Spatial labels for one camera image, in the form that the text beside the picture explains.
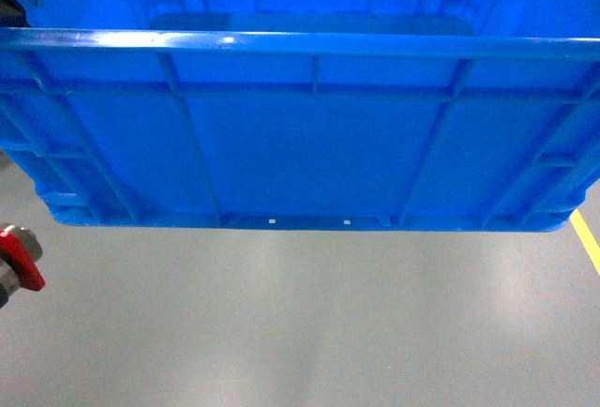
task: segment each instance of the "gray floor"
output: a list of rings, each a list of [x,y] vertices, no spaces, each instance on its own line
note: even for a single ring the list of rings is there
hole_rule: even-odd
[[[570,225],[84,229],[14,166],[0,187],[47,280],[0,310],[2,406],[600,405],[600,278]]]

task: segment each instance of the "blue plastic crate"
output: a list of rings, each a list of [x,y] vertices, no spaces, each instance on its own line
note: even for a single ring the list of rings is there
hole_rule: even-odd
[[[67,224],[547,231],[600,178],[600,39],[548,38],[589,0],[20,1],[84,28],[0,29],[0,147]]]

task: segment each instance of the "red clamp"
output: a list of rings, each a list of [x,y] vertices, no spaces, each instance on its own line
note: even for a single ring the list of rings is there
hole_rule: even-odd
[[[27,237],[33,239],[38,245],[35,237]],[[19,278],[19,283],[27,290],[38,292],[46,282],[39,273],[38,267],[34,262],[34,256],[26,244],[17,235],[12,234],[6,229],[0,228],[0,253],[3,260],[12,268]]]

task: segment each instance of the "yellow floor line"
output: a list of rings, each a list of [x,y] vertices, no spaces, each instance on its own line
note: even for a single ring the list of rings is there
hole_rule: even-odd
[[[579,210],[576,210],[571,215],[571,224],[573,224],[573,228],[579,239],[581,240],[581,244],[588,251],[590,255],[590,259],[592,259],[593,266],[596,268],[598,275],[600,276],[600,246],[598,246],[598,242],[592,235],[592,231],[588,227],[588,224],[585,222],[585,219],[579,213]]]

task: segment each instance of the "blue plastic surface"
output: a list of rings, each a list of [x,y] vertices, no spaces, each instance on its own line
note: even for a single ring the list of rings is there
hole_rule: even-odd
[[[67,224],[548,231],[600,178],[597,0],[20,2],[81,28],[0,29]]]

